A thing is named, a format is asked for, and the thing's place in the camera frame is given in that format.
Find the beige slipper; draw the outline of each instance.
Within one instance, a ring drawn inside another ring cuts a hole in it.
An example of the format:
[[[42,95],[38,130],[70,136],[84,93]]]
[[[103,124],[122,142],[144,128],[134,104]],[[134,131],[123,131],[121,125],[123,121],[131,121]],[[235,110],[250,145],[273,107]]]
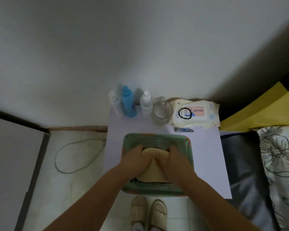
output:
[[[131,202],[130,217],[131,223],[141,222],[145,224],[147,214],[147,201],[143,196],[137,196]]]
[[[151,213],[149,227],[158,227],[165,231],[167,222],[167,208],[164,202],[160,199],[154,200]]]

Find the black and white floral print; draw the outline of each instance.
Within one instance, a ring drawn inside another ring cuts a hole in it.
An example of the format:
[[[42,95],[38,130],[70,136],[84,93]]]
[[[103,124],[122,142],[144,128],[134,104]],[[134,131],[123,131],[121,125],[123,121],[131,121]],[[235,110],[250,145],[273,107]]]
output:
[[[254,129],[260,138],[261,158],[270,197],[281,230],[289,230],[289,126]]]

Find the white bottle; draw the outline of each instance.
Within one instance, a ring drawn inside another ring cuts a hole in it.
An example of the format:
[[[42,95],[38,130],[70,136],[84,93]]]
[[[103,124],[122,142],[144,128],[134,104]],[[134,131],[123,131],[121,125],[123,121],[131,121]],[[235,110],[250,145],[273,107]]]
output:
[[[143,117],[148,118],[153,110],[153,102],[148,91],[145,91],[140,98],[141,114]]]
[[[108,96],[109,96],[110,104],[115,110],[116,114],[119,117],[123,117],[125,115],[125,109],[124,109],[124,104],[122,100],[120,99],[120,97],[118,97],[114,91],[110,91],[108,93]]]

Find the white plastic lid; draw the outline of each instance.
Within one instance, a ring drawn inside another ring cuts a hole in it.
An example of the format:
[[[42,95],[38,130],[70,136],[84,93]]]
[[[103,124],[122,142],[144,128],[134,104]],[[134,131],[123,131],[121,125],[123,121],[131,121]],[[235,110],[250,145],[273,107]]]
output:
[[[144,99],[144,100],[150,100],[150,99],[151,99],[151,96],[150,96],[150,94],[149,94],[148,91],[145,91],[145,92],[144,92],[143,99]]]
[[[108,93],[108,96],[109,96],[110,98],[115,98],[116,93],[115,93],[114,91],[110,91],[110,92]]]

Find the white table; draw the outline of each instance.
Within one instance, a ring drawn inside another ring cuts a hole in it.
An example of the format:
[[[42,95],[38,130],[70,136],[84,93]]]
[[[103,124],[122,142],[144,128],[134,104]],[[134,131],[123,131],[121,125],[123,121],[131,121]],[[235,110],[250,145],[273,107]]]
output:
[[[128,133],[187,136],[192,144],[196,174],[212,186],[223,198],[232,198],[219,129],[217,127],[196,129],[192,133],[180,133],[175,132],[170,125],[154,125],[151,118],[142,117],[140,112],[134,118],[127,116],[120,118],[111,109],[105,148],[104,172],[110,170],[120,162],[123,138]]]

